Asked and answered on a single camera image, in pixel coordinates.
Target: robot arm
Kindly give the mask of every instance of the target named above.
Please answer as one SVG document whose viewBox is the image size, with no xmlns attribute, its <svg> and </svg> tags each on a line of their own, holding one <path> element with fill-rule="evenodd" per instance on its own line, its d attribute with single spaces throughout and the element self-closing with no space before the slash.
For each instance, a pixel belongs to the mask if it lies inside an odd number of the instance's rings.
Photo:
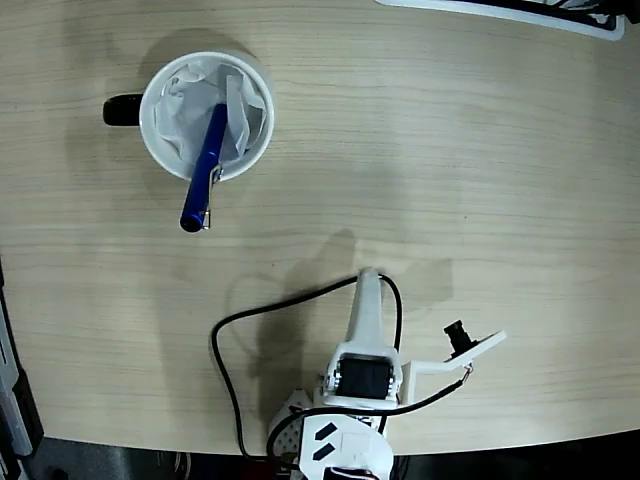
<svg viewBox="0 0 640 480">
<path fill-rule="evenodd" d="M 473 360 L 504 339 L 504 331 L 472 341 L 461 322 L 447 327 L 454 347 L 444 362 L 413 361 L 400 366 L 398 352 L 382 336 L 380 276 L 363 270 L 356 286 L 349 329 L 314 394 L 315 407 L 341 406 L 367 410 L 393 410 L 398 398 L 415 401 L 420 373 L 470 369 Z M 378 432 L 380 417 L 316 415 L 303 420 L 299 451 L 300 471 L 309 480 L 325 478 L 377 478 L 388 480 L 393 451 Z"/>
</svg>

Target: black cable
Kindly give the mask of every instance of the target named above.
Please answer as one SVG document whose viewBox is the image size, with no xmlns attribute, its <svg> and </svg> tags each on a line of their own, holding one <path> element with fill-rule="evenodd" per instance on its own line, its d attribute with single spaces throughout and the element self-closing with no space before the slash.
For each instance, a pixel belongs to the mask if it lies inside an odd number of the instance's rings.
<svg viewBox="0 0 640 480">
<path fill-rule="evenodd" d="M 281 458 L 277 457 L 273 451 L 273 447 L 275 446 L 278 435 L 280 435 L 282 431 L 287 428 L 292 422 L 295 422 L 300 418 L 315 417 L 317 415 L 353 415 L 368 417 L 378 417 L 386 415 L 387 417 L 395 417 L 397 415 L 404 415 L 405 413 L 415 412 L 416 410 L 431 405 L 441 398 L 444 398 L 447 395 L 455 392 L 462 385 L 464 385 L 464 381 L 460 379 L 457 382 L 452 383 L 448 387 L 443 388 L 439 392 L 431 395 L 430 397 L 425 398 L 424 400 L 420 400 L 419 402 L 416 402 L 412 405 L 407 405 L 406 407 L 396 408 L 395 410 L 366 410 L 346 407 L 321 407 L 310 408 L 308 410 L 300 410 L 299 412 L 293 413 L 283 419 L 271 431 L 271 433 L 269 434 L 269 438 L 267 439 L 267 456 L 271 461 L 275 462 L 282 468 L 286 468 L 289 470 L 299 470 L 300 467 L 295 463 L 284 462 Z"/>
<path fill-rule="evenodd" d="M 396 350 L 399 351 L 400 339 L 402 337 L 402 299 L 400 297 L 400 290 L 398 289 L 397 285 L 393 282 L 393 280 L 391 280 L 391 278 L 389 278 L 384 274 L 379 274 L 379 276 L 381 280 L 383 280 L 387 285 L 389 285 L 389 288 L 391 288 L 391 291 L 393 292 L 393 296 L 395 298 L 396 332 L 394 335 L 393 346 Z M 227 371 L 227 368 L 224 366 L 224 361 L 222 360 L 222 355 L 220 354 L 220 347 L 218 345 L 218 334 L 220 333 L 220 330 L 222 329 L 222 327 L 224 327 L 225 325 L 228 325 L 229 323 L 235 320 L 240 320 L 242 318 L 251 317 L 254 315 L 261 315 L 264 313 L 273 312 L 275 310 L 281 310 L 283 308 L 292 307 L 294 305 L 299 305 L 300 303 L 314 300 L 323 295 L 327 295 L 328 293 L 331 293 L 335 290 L 346 287 L 347 285 L 351 285 L 352 283 L 355 283 L 357 280 L 358 280 L 357 276 L 345 278 L 344 280 L 340 280 L 339 282 L 336 282 L 332 285 L 329 285 L 327 287 L 321 288 L 313 292 L 304 293 L 302 295 L 299 295 L 287 300 L 283 300 L 281 302 L 274 303 L 272 305 L 266 305 L 264 307 L 245 310 L 244 312 L 239 312 L 224 318 L 213 327 L 213 330 L 211 331 L 211 349 L 213 350 L 213 355 L 216 359 L 216 363 L 218 364 L 218 368 L 220 369 L 220 373 L 222 374 L 222 379 L 224 380 L 224 384 L 227 387 L 227 391 L 229 392 L 229 398 L 231 399 L 231 404 L 233 406 L 233 414 L 235 417 L 235 424 L 236 424 L 236 435 L 238 438 L 238 448 L 240 449 L 240 453 L 242 454 L 242 456 L 247 460 L 263 462 L 264 458 L 249 454 L 249 452 L 247 452 L 247 449 L 244 445 L 244 434 L 242 431 L 242 415 L 240 412 L 240 404 L 238 403 L 238 397 L 236 395 L 235 389 L 233 388 L 233 384 L 231 383 L 231 377 L 229 377 L 229 372 Z M 380 432 L 384 431 L 385 423 L 386 423 L 386 418 L 383 417 L 383 421 L 381 421 L 380 423 Z"/>
<path fill-rule="evenodd" d="M 391 280 L 391 278 L 386 275 L 379 273 L 380 278 L 389 285 L 389 288 L 393 292 L 393 298 L 396 302 L 396 333 L 393 339 L 393 348 L 396 349 L 398 353 L 400 353 L 400 340 L 402 339 L 402 298 L 400 297 L 400 290 L 397 285 Z M 387 426 L 387 417 L 382 417 L 380 419 L 380 426 L 378 426 L 378 433 L 382 435 L 384 433 L 384 429 Z"/>
</svg>

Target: wooden table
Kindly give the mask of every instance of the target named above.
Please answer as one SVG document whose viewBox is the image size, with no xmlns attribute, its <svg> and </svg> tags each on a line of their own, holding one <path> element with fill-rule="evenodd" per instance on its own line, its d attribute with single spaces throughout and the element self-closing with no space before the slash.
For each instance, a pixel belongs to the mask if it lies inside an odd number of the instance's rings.
<svg viewBox="0 0 640 480">
<path fill-rule="evenodd" d="M 403 361 L 446 358 L 458 318 L 510 334 L 464 389 L 390 422 L 396 453 L 639 428 L 638 32 L 372 0 L 5 0 L 0 249 L 47 434 L 237 452 L 212 325 L 364 266 L 402 290 Z M 277 126 L 190 236 L 186 183 L 101 106 L 221 46 L 271 72 Z M 223 334 L 252 451 L 324 369 L 352 295 Z"/>
</svg>

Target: white mug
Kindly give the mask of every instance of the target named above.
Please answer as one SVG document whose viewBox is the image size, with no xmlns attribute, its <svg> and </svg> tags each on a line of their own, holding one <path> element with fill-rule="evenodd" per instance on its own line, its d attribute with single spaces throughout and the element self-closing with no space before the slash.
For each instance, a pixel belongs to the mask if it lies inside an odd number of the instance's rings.
<svg viewBox="0 0 640 480">
<path fill-rule="evenodd" d="M 160 100 L 169 78 L 190 61 L 213 58 L 245 72 L 254 82 L 266 106 L 266 119 L 258 140 L 237 160 L 226 162 L 220 181 L 230 180 L 251 168 L 262 156 L 271 140 L 275 126 L 274 89 L 264 67 L 251 55 L 236 50 L 195 52 L 176 58 L 160 69 L 143 94 L 118 95 L 103 106 L 103 119 L 112 126 L 139 126 L 142 139 L 151 156 L 162 168 L 185 180 L 191 180 L 193 165 L 183 161 L 177 149 L 160 138 L 155 130 L 154 106 Z"/>
</svg>

